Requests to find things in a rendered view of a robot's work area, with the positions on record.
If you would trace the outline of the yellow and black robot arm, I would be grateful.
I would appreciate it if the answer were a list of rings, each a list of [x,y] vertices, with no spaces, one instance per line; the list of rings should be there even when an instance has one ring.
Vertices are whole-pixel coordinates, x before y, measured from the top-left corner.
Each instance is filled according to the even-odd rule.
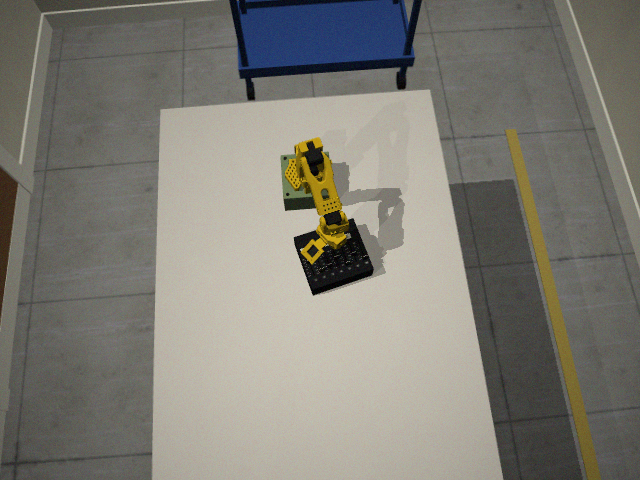
[[[320,217],[319,224],[322,233],[333,236],[348,231],[349,222],[346,214],[340,211],[342,203],[337,194],[331,165],[332,160],[323,153],[321,139],[317,137],[296,146],[296,159],[289,159],[285,178],[295,191],[299,191],[302,186],[305,194],[312,193],[318,215],[324,216]],[[321,192],[324,189],[329,198],[323,200]]]

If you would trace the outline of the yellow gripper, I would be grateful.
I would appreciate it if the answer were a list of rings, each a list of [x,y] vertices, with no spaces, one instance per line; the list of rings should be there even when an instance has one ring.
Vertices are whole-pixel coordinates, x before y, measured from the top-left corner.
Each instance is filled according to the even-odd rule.
[[[306,247],[301,251],[304,257],[311,263],[314,264],[315,261],[324,253],[325,251],[322,249],[327,244],[330,245],[333,249],[339,249],[346,243],[347,236],[344,232],[336,235],[325,235],[322,233],[320,225],[318,225],[316,229],[316,233],[320,236],[317,241],[313,239],[306,245]],[[335,247],[333,247],[333,246]]]

